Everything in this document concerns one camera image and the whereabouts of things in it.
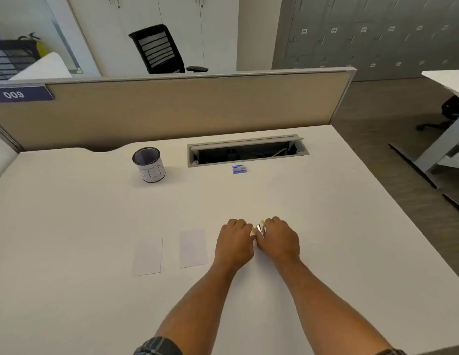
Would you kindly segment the person's left hand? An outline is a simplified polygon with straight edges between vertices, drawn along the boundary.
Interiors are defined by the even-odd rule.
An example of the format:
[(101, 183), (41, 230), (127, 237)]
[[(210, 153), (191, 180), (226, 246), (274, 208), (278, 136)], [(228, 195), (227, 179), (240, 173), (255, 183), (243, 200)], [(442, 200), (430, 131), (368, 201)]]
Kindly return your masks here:
[(224, 224), (216, 242), (214, 265), (235, 274), (254, 256), (253, 241), (229, 235)]

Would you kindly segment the person's right hand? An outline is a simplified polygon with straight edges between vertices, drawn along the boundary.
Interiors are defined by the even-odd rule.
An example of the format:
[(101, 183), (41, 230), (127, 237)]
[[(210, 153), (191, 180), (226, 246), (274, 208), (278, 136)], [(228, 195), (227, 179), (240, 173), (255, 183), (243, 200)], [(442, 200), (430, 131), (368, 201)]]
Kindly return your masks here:
[(271, 260), (276, 268), (284, 268), (300, 262), (298, 234), (289, 225), (288, 227), (289, 234), (284, 238), (256, 240), (258, 248)]

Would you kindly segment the person's right forearm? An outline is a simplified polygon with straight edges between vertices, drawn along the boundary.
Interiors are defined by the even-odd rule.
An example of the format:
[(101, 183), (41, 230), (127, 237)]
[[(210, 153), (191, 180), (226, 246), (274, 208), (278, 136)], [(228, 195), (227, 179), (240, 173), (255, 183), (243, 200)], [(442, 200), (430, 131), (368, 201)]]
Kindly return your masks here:
[(378, 355), (394, 347), (349, 303), (315, 276), (299, 257), (274, 264), (284, 280), (315, 355)]

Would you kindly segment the person's left forearm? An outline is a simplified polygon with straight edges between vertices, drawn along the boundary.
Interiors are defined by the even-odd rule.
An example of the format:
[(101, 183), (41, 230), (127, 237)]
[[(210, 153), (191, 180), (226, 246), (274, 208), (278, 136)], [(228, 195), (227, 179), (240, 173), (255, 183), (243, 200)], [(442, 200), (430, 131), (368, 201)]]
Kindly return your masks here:
[(171, 340), (183, 355), (211, 355), (226, 298), (240, 268), (214, 263), (167, 314), (155, 336)]

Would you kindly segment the white paper sheet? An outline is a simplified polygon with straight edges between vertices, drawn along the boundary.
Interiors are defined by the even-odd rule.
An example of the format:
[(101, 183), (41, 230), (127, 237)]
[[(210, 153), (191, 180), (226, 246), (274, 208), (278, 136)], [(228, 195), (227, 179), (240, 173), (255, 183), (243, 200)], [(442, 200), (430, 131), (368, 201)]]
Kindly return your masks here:
[(179, 264), (181, 269), (208, 264), (206, 234), (204, 230), (180, 232)]
[(159, 274), (161, 272), (162, 246), (162, 235), (139, 240), (134, 251), (132, 275)]

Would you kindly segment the white cylindrical pen holder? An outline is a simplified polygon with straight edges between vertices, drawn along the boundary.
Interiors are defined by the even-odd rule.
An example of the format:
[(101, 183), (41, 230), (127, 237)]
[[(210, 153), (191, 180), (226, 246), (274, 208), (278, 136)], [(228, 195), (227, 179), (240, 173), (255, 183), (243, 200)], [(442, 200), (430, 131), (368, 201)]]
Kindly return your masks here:
[(157, 183), (166, 175), (159, 149), (145, 147), (132, 155), (133, 163), (138, 167), (142, 180), (149, 184)]

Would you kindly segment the beige desk partition panel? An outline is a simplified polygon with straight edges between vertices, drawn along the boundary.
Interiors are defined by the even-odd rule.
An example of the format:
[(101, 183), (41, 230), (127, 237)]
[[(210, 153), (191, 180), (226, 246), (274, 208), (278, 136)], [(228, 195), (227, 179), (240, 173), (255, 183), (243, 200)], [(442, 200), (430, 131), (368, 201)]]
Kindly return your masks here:
[(54, 101), (1, 103), (0, 137), (16, 152), (85, 148), (328, 125), (354, 67), (62, 78), (0, 82), (45, 85)]

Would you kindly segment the dark plaid shirt sleeve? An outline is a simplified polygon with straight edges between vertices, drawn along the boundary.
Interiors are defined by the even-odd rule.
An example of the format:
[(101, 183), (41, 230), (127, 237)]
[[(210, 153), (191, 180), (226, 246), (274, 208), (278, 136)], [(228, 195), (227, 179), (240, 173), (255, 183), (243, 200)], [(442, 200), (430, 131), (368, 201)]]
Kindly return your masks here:
[(183, 355), (180, 348), (170, 339), (154, 337), (139, 346), (133, 355)]

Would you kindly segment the black mesh office chair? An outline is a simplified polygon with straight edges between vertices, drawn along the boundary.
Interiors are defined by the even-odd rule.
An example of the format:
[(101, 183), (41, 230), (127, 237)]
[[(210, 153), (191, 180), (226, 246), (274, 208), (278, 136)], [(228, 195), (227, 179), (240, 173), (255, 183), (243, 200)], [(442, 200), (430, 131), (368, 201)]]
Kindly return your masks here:
[(129, 34), (150, 75), (206, 73), (208, 68), (184, 65), (169, 29), (158, 24)]

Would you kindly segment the white adjustable desk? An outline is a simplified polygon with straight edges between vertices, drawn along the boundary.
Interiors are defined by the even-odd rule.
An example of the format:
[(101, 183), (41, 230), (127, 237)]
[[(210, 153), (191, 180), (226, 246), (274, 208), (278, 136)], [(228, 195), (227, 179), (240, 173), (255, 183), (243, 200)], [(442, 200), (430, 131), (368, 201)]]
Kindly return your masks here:
[(396, 152), (434, 189), (438, 189), (432, 170), (437, 167), (459, 169), (459, 70), (422, 71), (422, 76), (439, 83), (453, 96), (443, 103), (441, 113), (446, 118), (439, 124), (416, 125), (416, 131), (426, 128), (442, 130), (442, 135), (419, 157), (412, 158), (394, 144), (389, 147)]

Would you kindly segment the black office chair base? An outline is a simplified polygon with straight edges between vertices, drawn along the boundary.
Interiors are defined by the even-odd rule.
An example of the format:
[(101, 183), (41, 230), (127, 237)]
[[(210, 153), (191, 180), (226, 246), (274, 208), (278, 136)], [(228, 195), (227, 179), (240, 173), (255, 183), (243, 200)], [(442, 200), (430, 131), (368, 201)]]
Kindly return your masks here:
[(459, 119), (459, 97), (454, 95), (445, 101), (441, 106), (441, 114), (446, 119), (439, 124), (424, 123), (416, 125), (416, 131), (423, 131), (425, 128), (447, 130), (457, 119)]

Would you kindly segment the white storage cabinet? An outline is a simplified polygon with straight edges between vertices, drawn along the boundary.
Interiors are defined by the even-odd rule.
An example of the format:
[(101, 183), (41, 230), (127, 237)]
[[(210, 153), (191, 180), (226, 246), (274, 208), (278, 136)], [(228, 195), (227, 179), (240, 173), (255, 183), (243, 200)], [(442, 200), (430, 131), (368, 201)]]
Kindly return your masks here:
[(105, 77), (237, 70), (239, 0), (67, 0)]

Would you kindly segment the grey metal locker bank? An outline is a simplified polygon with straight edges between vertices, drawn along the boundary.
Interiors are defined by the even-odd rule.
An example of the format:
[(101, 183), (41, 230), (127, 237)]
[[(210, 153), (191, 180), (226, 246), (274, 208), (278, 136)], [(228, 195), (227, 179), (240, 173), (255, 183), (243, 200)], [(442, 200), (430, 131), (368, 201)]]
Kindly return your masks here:
[(282, 0), (273, 69), (354, 67), (354, 81), (459, 69), (459, 0)]

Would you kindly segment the blue desk number sign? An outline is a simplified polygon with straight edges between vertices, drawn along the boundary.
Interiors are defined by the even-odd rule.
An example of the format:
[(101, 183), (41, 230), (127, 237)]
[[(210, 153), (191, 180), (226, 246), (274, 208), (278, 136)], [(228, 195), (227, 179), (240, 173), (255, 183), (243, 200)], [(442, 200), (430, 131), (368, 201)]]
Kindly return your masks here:
[(49, 89), (45, 85), (0, 87), (0, 104), (54, 100), (54, 95), (49, 91)]

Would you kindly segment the black document tray rack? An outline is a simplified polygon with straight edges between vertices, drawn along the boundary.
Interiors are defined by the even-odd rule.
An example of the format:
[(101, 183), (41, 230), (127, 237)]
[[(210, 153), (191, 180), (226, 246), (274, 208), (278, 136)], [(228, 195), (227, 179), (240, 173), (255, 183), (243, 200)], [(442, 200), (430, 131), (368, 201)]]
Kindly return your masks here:
[(0, 40), (0, 81), (8, 80), (41, 59), (34, 33), (15, 40)]

